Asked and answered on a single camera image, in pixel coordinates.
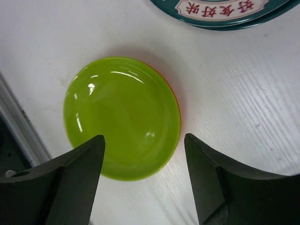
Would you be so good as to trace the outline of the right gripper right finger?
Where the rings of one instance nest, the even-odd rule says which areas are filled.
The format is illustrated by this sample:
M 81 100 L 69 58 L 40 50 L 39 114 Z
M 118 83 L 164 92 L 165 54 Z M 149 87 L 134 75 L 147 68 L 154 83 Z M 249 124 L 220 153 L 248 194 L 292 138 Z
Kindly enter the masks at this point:
M 198 221 L 202 225 L 297 225 L 300 177 L 262 171 L 184 139 Z

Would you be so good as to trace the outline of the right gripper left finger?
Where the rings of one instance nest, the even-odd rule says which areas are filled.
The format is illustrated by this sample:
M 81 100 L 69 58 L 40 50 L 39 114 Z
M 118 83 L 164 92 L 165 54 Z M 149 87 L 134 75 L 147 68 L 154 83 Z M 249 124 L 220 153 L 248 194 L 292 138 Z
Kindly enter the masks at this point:
M 0 179 L 2 225 L 87 225 L 105 153 L 97 135 L 41 165 Z

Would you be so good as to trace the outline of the orange plastic plate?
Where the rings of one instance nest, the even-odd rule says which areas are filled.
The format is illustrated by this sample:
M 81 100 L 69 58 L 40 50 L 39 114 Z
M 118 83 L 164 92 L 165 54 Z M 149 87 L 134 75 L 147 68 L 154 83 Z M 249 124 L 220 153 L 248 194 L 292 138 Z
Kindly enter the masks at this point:
M 153 117 L 152 124 L 156 125 L 154 133 L 147 135 L 155 140 L 155 146 L 150 148 L 150 155 L 146 157 L 146 163 L 154 174 L 161 170 L 172 158 L 181 135 L 181 112 L 180 105 L 174 93 L 172 86 L 157 69 L 149 64 L 145 64 L 148 69 L 147 76 L 153 80 L 153 84 L 149 86 L 149 90 L 158 97 L 152 99 L 156 104 L 155 108 L 151 108 L 151 115 L 157 113 Z

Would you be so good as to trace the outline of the lime green plate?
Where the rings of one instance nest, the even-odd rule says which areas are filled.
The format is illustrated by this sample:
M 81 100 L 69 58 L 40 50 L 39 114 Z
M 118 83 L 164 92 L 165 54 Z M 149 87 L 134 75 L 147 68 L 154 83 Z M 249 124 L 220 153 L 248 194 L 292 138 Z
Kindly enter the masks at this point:
M 71 81 L 63 105 L 65 130 L 77 147 L 96 135 L 105 138 L 102 175 L 114 180 L 145 179 L 146 157 L 155 140 L 151 108 L 158 97 L 146 63 L 125 56 L 104 57 L 84 66 Z

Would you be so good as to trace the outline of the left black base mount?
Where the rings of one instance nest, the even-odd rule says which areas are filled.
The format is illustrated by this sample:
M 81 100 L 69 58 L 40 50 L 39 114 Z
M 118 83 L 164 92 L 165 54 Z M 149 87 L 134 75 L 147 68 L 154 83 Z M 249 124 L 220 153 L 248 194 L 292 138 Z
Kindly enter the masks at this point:
M 10 129 L 0 116 L 0 176 L 11 177 L 31 165 L 24 156 Z

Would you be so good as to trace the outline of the aluminium rail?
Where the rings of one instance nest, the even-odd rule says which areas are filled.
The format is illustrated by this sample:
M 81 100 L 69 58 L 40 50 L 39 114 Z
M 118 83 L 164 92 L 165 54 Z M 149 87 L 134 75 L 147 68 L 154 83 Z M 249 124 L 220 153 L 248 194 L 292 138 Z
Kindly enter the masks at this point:
M 0 76 L 0 116 L 32 167 L 52 159 L 3 75 Z

